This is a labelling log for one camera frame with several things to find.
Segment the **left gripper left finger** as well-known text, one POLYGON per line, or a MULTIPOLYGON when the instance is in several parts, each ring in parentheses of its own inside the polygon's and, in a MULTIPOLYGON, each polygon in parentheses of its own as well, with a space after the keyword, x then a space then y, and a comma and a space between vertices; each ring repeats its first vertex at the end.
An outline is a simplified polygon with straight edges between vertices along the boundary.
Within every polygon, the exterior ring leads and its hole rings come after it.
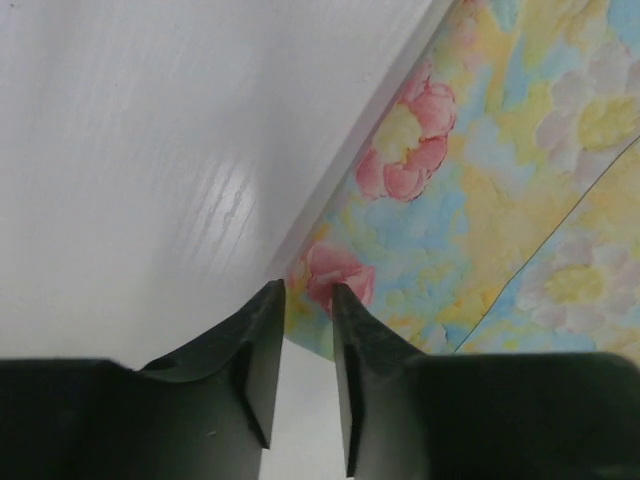
POLYGON ((1 363, 5 479, 255 479, 274 420, 285 286, 139 370, 1 363))

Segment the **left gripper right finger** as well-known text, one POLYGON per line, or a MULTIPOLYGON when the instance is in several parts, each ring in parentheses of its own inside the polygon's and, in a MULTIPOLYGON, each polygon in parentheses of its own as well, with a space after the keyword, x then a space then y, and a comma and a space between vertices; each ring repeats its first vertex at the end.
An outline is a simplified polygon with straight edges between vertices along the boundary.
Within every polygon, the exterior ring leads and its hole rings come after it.
POLYGON ((608 353, 426 354, 332 291, 352 479, 635 479, 639 370, 608 353))

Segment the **floral pastel skirt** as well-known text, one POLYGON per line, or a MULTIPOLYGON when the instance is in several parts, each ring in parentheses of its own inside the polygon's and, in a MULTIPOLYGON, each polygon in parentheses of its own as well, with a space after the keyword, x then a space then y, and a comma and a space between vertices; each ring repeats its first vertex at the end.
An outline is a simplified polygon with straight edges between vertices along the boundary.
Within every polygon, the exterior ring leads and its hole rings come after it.
POLYGON ((460 1, 288 280, 333 354, 332 288, 429 353, 639 356, 639 5, 460 1))

